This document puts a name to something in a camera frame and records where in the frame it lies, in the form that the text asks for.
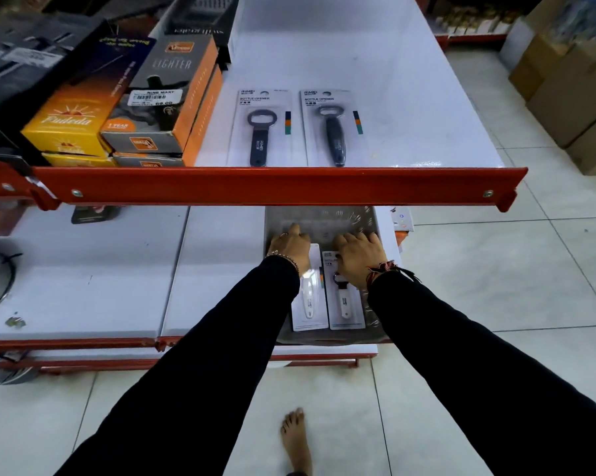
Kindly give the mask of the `person's right hand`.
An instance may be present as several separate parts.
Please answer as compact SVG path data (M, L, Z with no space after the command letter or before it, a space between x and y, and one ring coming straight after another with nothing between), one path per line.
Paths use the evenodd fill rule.
M376 233L344 233L334 238L335 250L343 258L343 274L356 288L366 290L368 268L389 261Z

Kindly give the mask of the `person's left hand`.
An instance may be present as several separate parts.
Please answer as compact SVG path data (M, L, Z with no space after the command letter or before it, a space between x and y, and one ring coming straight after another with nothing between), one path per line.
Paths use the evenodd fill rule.
M289 243L271 244L266 256L278 256L289 261L296 269L299 277L304 276L310 270L310 239L309 244Z

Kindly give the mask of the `white bottle opener pack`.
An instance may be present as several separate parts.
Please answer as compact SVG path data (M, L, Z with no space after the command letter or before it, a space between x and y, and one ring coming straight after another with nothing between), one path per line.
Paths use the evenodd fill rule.
M338 272L338 252L323 251L329 327L331 330L365 329L360 291Z
M310 269L300 279L300 291L292 302L292 328L294 332L329 328L326 289L321 250L311 243Z

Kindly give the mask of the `person's left forearm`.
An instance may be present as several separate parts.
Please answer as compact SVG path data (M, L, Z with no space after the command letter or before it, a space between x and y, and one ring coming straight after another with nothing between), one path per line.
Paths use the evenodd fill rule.
M221 476L300 289L272 255L110 410L55 476Z

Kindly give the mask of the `person's right forearm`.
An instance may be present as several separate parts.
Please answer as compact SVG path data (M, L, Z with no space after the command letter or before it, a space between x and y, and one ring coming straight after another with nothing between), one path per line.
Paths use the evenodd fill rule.
M368 303L494 476L596 476L596 402L397 271Z

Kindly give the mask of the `red thread wrist band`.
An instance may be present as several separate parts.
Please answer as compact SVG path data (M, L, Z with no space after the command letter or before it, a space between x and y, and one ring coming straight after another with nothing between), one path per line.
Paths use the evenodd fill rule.
M389 260L387 262L381 263L378 266L373 266L368 268L369 273L366 277L366 290L370 289L373 282L377 277L381 274L387 273L389 271L397 271L403 274L406 278L410 279L414 283L421 284L421 280L413 273L413 271L404 269L396 264L394 260Z

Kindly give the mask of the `small white packet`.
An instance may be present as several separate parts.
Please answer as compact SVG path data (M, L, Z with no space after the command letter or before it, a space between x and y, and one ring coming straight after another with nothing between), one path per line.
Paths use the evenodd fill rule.
M412 232L414 224L411 209L407 206L393 206L389 208L390 217L395 232Z

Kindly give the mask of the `blue bottle opener pack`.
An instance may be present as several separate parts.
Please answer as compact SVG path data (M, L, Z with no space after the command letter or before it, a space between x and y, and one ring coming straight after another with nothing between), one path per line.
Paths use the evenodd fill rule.
M239 90L227 167L306 167L294 135L296 114L287 89Z
M300 91L308 167L368 167L358 104L345 89Z

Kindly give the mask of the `grey orange lighter box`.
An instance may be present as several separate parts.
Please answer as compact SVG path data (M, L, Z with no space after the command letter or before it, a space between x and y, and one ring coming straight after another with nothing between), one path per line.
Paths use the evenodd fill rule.
M100 134L117 153L182 155L215 70L211 35L161 35Z
M125 112L106 126L126 126L103 134L113 141L113 159L120 167L193 167L207 134L222 89L218 65L193 81L180 103L183 89L134 90L120 109Z

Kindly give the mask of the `person's foot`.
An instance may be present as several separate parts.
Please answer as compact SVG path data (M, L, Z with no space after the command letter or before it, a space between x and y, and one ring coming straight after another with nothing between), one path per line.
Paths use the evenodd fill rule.
M313 476L305 414L302 408L296 408L285 415L279 433L292 467L292 472L288 476Z

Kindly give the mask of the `black hanging tag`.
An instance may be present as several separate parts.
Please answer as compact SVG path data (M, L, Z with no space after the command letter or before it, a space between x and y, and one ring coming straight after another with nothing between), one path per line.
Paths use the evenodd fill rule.
M118 206L76 206L71 216L72 224L101 223L115 219L121 211Z

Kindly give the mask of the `yellow black box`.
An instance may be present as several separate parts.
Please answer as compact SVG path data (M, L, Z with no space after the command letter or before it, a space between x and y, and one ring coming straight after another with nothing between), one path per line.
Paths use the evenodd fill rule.
M21 134L43 153L109 157L111 148L100 130L155 42L150 37L100 38Z
M47 152L41 154L53 167L117 167L117 163L112 157Z

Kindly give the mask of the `small cardboard box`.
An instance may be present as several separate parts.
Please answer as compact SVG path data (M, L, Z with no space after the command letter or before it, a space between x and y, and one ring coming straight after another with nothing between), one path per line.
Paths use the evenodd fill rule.
M569 44L551 41L543 34L534 36L508 77L525 102L531 100L569 49Z

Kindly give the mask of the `row of shelf goods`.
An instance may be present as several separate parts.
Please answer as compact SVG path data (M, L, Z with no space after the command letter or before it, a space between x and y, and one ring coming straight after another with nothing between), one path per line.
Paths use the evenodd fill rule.
M507 35L521 15L520 11L484 4L442 8L429 15L429 20L452 37Z

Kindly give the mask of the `white carton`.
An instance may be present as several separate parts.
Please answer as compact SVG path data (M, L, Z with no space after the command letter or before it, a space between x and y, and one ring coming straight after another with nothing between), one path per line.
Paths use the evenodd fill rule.
M500 62L508 72L515 69L534 36L535 30L526 17L517 18L498 54Z

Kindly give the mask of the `large cardboard box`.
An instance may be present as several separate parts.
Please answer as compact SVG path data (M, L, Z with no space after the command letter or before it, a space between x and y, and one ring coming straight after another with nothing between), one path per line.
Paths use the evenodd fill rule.
M596 122L596 40L575 44L526 104L561 148Z

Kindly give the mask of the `black product boxes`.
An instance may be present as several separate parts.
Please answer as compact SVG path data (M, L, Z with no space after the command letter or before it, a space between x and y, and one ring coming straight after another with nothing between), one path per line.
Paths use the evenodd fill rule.
M21 131L107 29L102 18L71 13L0 16L0 148L48 166Z

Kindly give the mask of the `steel pan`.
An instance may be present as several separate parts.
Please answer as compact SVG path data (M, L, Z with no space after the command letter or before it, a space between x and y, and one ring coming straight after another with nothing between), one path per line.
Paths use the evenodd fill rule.
M0 368L0 386L28 383L34 380L38 374L37 368Z

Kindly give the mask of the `red shelf rail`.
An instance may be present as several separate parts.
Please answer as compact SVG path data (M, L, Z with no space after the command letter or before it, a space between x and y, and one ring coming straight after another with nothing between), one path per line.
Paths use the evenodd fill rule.
M357 368L360 361L371 360L378 355L373 353L306 353L273 355L268 368L343 366ZM146 371L158 359L112 359L112 360L22 360L20 362L0 361L0 371L5 373L38 373L40 375L66 375L71 373Z
M526 167L56 168L34 170L83 206L494 206L507 212Z
M13 166L0 161L0 202L24 200L43 211L56 210L62 202L32 173L20 174Z

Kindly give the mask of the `red bottom shelf rail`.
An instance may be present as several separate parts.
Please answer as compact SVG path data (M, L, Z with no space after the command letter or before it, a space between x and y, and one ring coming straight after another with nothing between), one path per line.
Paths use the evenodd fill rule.
M357 368L360 361L371 360L378 355L373 353L306 353L273 355L268 368L343 366ZM40 375L66 375L71 373L146 371L158 359L112 359L112 360L22 360L20 362L0 361L0 371L5 373L38 373Z

